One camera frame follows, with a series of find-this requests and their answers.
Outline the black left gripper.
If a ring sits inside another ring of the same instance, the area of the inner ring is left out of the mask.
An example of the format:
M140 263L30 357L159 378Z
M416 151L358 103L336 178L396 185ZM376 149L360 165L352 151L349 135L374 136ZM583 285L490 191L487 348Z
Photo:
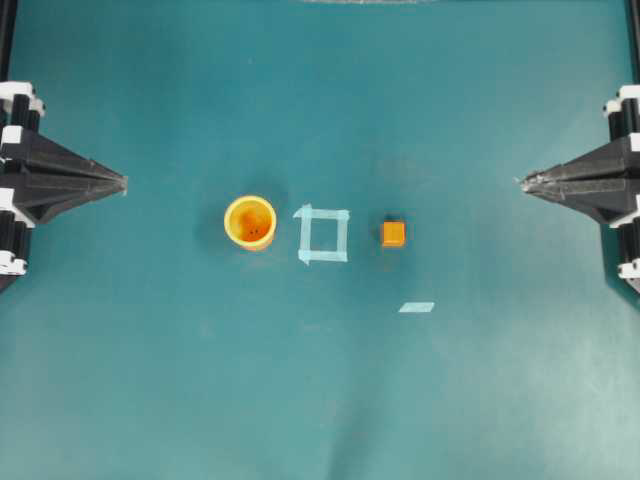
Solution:
M30 82L1 83L1 292L27 273L35 225L127 187L123 175L36 133L45 111ZM104 180L23 180L24 162L3 151L17 143L29 167Z

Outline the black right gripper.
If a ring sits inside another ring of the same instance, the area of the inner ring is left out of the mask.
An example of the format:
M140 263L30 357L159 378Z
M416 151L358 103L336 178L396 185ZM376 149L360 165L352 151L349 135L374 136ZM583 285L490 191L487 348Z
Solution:
M603 107L610 142L520 181L529 195L583 213L616 232L617 276L639 292L639 85Z

